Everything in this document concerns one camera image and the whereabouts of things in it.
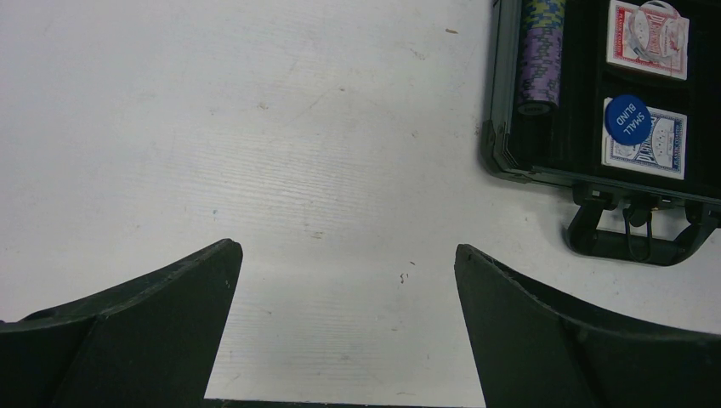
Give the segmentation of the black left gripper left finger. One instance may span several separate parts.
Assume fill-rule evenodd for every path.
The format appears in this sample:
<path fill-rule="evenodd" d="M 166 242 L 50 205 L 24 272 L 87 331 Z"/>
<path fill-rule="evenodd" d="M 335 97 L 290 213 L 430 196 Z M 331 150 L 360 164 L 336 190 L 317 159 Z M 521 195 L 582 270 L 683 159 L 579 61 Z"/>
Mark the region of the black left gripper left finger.
<path fill-rule="evenodd" d="M 223 239 L 1 325 L 4 407 L 199 407 L 241 269 Z"/>

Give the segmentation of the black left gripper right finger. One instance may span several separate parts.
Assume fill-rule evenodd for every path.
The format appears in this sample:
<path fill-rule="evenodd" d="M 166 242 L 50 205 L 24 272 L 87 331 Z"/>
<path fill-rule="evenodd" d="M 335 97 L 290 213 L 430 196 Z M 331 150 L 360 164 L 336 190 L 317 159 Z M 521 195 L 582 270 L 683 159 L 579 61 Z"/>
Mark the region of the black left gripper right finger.
<path fill-rule="evenodd" d="M 487 406 L 719 406 L 719 335 L 600 308 L 468 244 L 454 270 Z"/>

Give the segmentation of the black foam-lined carry case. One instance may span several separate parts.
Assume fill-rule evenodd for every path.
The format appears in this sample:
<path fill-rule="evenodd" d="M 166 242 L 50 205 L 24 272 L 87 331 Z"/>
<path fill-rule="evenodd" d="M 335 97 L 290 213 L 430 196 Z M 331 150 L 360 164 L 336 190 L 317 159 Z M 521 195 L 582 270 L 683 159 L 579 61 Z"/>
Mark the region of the black foam-lined carry case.
<path fill-rule="evenodd" d="M 671 266 L 720 227 L 720 4 L 495 1 L 480 157 L 568 187 L 575 253 Z"/>

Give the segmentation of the blue playing card deck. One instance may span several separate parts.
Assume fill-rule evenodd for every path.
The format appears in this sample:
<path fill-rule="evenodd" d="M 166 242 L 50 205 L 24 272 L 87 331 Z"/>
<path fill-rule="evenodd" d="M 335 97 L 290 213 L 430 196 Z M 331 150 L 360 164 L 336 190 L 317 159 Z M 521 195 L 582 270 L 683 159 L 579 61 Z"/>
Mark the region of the blue playing card deck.
<path fill-rule="evenodd" d="M 642 143 L 626 146 L 616 143 L 602 122 L 601 163 L 606 167 L 682 180 L 685 176 L 685 150 L 688 117 L 684 114 L 649 107 L 651 132 Z"/>

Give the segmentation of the blue round dealer button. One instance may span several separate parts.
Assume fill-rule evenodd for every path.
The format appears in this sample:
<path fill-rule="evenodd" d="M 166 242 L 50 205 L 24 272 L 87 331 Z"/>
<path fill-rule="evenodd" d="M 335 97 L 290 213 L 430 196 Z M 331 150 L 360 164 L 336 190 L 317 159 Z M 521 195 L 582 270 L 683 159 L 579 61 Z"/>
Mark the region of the blue round dealer button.
<path fill-rule="evenodd" d="M 651 132 L 651 116 L 638 96 L 621 94 L 607 98 L 603 115 L 604 130 L 619 145 L 642 144 Z"/>

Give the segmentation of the purple poker chip stack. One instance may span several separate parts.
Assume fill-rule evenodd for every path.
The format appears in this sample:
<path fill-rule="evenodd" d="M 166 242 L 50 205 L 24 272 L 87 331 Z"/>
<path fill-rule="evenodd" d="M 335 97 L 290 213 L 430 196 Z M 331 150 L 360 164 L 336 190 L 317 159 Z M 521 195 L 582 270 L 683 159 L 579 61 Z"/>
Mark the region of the purple poker chip stack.
<path fill-rule="evenodd" d="M 558 27 L 531 28 L 523 37 L 517 86 L 521 115 L 540 116 L 558 108 L 562 42 Z"/>

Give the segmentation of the red playing card deck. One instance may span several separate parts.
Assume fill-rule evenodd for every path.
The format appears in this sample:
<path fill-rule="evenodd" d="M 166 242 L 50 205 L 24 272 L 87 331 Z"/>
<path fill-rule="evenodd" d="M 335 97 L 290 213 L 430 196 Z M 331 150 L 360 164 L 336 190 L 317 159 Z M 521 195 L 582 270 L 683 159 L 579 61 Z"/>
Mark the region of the red playing card deck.
<path fill-rule="evenodd" d="M 674 80 L 688 78 L 690 20 L 670 3 L 611 1 L 608 64 Z"/>

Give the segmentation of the green blue poker chip stack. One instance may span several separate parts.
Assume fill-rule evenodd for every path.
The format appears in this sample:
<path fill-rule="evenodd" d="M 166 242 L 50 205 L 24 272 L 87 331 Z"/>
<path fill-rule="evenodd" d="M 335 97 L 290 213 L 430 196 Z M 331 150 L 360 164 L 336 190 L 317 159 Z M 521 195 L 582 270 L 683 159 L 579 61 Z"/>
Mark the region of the green blue poker chip stack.
<path fill-rule="evenodd" d="M 565 0 L 524 0 L 520 24 L 524 30 L 562 29 L 565 22 Z"/>

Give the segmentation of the clear round plastic disc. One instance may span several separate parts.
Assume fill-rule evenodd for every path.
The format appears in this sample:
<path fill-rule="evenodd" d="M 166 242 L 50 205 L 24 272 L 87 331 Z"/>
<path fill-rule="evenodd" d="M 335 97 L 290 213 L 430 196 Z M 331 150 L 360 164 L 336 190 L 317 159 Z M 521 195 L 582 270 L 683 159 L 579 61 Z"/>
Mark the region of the clear round plastic disc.
<path fill-rule="evenodd" d="M 670 3 L 648 1 L 628 22 L 632 50 L 645 60 L 672 65 L 684 51 L 688 25 Z"/>

